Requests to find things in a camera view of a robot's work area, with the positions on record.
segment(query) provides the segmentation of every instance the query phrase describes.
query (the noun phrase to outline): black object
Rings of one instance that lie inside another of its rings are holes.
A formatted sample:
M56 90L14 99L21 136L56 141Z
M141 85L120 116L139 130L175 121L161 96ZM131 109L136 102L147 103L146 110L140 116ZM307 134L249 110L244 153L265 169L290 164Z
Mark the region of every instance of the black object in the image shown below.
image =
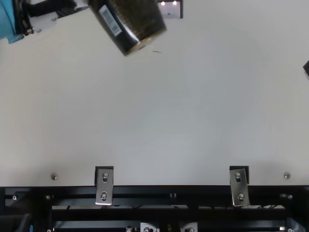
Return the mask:
M28 11L30 17L38 17L61 11L63 8L74 9L75 7L76 3L73 0L45 0L34 5L28 4Z
M309 61L304 65L303 68L306 71L307 75L309 75Z
M113 204L144 206L74 209L72 206L95 205L96 187L88 186L0 188L0 202L5 201L0 212L5 216L30 214L38 232L53 231L53 228L55 232L125 232L128 226L138 228L141 221L157 222L162 231L170 224L172 232L179 232L180 221L197 221L198 232L279 231L279 227L292 227L291 218L308 228L308 186L248 186L248 191L252 205L284 208L233 207L230 186L114 186ZM145 205L156 205L156 208L145 209ZM52 209L52 206L65 207ZM0 216L0 228L2 223L5 220Z
M124 55L166 31L154 0L91 0L89 6Z

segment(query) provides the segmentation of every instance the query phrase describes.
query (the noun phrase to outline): metal plate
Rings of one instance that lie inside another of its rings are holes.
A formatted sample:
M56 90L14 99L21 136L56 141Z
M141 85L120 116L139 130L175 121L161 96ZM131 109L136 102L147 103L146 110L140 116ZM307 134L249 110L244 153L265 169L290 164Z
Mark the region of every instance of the metal plate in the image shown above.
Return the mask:
M239 181L237 181L237 178L235 177L236 174L240 174ZM246 171L244 169L230 170L230 183L233 197L233 205L241 206L250 204ZM240 194L243 194L243 200L240 200Z
M250 185L309 185L308 9L187 0L127 58L90 9L1 40L0 186L92 186L99 165L115 185L229 185L239 164Z
M103 175L107 174L107 180L103 180ZM97 174L97 193L96 204L111 205L112 204L112 188L113 188L113 169L98 169ZM102 199L102 194L106 194L106 200Z

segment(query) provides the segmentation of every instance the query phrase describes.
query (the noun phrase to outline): bolt head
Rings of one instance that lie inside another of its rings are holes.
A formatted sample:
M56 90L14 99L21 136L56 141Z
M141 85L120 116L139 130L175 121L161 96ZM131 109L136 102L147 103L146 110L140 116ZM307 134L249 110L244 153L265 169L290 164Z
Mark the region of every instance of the bolt head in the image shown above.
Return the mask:
M105 192L101 194L101 199L102 199L102 201L106 201L107 194Z
M108 173L103 173L103 181L106 182L108 179Z
M284 178L285 179L290 179L290 177L291 177L291 174L289 172L285 172L284 173Z
M243 200L245 199L245 196L244 196L242 193L240 193L240 194L238 195L238 199L239 199L240 201L243 201Z
M52 174L50 175L50 178L51 178L52 180L57 180L58 174L57 174L57 173L52 173Z

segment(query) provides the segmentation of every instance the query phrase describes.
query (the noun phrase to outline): screw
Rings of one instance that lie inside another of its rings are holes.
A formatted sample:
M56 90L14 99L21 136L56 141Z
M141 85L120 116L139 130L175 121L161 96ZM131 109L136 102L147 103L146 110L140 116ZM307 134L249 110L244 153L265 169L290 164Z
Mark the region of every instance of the screw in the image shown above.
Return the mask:
M57 174L57 173L52 173L52 174L50 175L50 178L51 178L52 180L57 180L58 174Z
M102 193L102 194L101 194L101 199L102 199L102 201L106 201L106 198L107 198L106 192Z
M239 199L240 201L243 201L243 199L245 199L245 196L244 196L242 193L240 193L240 194L238 195L238 199Z
M108 178L108 173L103 173L103 181L106 182Z
M284 178L285 179L290 179L290 177L291 177L291 174L289 172L285 172L284 173Z
M236 178L236 181L239 182L240 181L240 173L235 173L235 178Z

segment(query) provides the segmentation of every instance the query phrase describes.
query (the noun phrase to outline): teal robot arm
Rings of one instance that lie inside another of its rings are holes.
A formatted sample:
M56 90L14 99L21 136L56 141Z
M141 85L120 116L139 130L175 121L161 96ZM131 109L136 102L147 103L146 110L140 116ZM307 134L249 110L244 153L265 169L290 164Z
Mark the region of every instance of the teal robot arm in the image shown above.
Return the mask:
M15 26L14 6L12 0L0 0L0 39L7 38L14 43L24 37L18 34Z

